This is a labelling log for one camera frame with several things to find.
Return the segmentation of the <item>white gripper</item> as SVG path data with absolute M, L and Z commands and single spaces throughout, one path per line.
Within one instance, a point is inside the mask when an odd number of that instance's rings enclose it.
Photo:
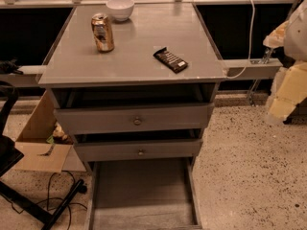
M 276 27 L 263 40 L 263 45 L 275 49 L 284 46 L 284 38 L 289 21 Z M 266 102 L 266 121 L 281 124 L 307 98 L 307 62 L 297 61 L 286 69 L 281 67 L 272 84 L 272 93 Z

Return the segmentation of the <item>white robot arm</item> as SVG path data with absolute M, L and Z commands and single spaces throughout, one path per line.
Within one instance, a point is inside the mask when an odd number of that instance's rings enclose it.
M 271 49 L 283 47 L 284 54 L 295 61 L 289 69 L 277 72 L 276 89 L 267 101 L 267 121 L 280 124 L 307 98 L 307 0 L 267 35 L 263 44 Z

